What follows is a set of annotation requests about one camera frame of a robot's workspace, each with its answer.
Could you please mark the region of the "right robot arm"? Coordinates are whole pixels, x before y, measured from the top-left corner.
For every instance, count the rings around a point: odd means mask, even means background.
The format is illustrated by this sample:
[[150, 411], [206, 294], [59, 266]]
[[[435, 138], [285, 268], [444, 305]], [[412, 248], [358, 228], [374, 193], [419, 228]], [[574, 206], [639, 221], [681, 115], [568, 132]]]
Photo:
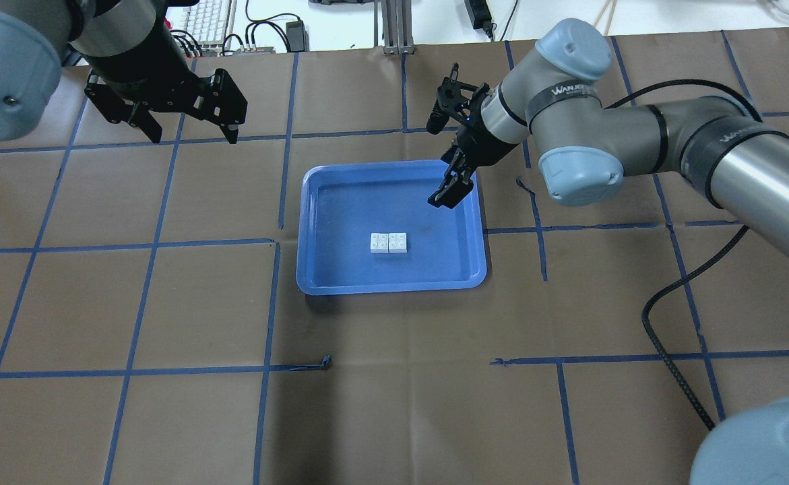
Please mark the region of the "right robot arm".
[[676, 172], [712, 206], [742, 222], [733, 239], [644, 304], [641, 324], [666, 368], [708, 429], [694, 457], [692, 484], [789, 484], [789, 398], [716, 423], [650, 322], [656, 303], [713, 267], [750, 230], [789, 258], [789, 136], [763, 122], [748, 98], [725, 85], [688, 79], [720, 96], [630, 107], [601, 103], [596, 83], [612, 64], [600, 32], [579, 19], [555, 24], [498, 86], [459, 80], [453, 64], [435, 91], [426, 129], [458, 123], [441, 157], [447, 171], [429, 196], [453, 208], [472, 175], [532, 138], [549, 197], [592, 205], [619, 193], [623, 179]]

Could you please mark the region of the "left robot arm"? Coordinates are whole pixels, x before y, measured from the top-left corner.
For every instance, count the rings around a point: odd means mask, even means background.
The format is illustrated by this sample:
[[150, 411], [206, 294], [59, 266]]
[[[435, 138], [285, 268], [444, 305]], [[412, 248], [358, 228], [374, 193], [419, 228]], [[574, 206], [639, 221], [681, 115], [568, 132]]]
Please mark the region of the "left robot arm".
[[162, 138], [157, 112], [218, 126], [237, 143], [247, 99], [230, 74], [192, 73], [166, 25], [196, 1], [0, 1], [0, 141], [39, 125], [69, 51], [90, 67], [84, 95], [104, 119]]

